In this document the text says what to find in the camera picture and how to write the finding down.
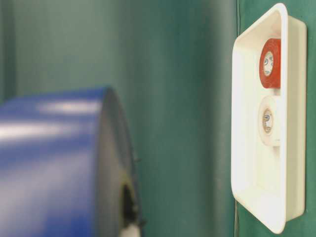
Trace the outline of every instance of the red tape roll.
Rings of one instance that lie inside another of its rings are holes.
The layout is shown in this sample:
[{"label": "red tape roll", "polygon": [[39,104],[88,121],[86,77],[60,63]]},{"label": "red tape roll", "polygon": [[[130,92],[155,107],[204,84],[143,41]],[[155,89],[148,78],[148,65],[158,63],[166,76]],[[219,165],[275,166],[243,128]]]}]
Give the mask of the red tape roll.
[{"label": "red tape roll", "polygon": [[259,76],[264,88],[280,88],[280,69],[281,40],[269,39],[263,46],[259,62]]}]

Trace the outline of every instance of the printed label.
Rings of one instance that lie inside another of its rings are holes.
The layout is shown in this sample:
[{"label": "printed label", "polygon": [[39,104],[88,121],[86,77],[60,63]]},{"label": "printed label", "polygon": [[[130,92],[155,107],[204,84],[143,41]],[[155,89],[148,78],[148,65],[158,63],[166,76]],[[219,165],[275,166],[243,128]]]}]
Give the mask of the printed label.
[{"label": "printed label", "polygon": [[266,76],[270,75],[273,69],[273,54],[268,51],[265,55],[265,60],[263,61],[263,70]]},{"label": "printed label", "polygon": [[270,133],[273,126],[273,116],[269,109],[266,109],[262,118],[263,130],[266,133]]}]

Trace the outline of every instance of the green wall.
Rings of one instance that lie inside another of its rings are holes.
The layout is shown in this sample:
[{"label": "green wall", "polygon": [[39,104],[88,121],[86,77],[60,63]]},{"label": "green wall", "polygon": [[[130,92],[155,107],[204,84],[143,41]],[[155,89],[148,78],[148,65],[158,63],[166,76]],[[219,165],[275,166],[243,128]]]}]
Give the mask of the green wall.
[{"label": "green wall", "polygon": [[233,236],[235,0],[1,0],[0,96],[111,85],[149,237]]},{"label": "green wall", "polygon": [[[255,20],[265,13],[277,0],[239,0],[240,32],[247,29]],[[316,234],[316,1],[314,0],[284,0],[288,14],[302,20],[308,31],[307,58],[307,147],[306,147],[306,210],[303,216],[287,222],[281,235],[274,235],[241,205],[238,206],[240,237],[313,237]]]}]

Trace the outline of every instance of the white tape roll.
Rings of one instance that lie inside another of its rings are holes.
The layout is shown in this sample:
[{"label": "white tape roll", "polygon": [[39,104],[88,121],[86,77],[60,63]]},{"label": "white tape roll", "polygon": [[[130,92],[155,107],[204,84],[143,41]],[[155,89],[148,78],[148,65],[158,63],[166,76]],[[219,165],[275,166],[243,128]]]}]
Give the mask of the white tape roll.
[{"label": "white tape roll", "polygon": [[258,113],[258,128],[261,141],[266,146],[280,146],[280,96],[263,98]]}]

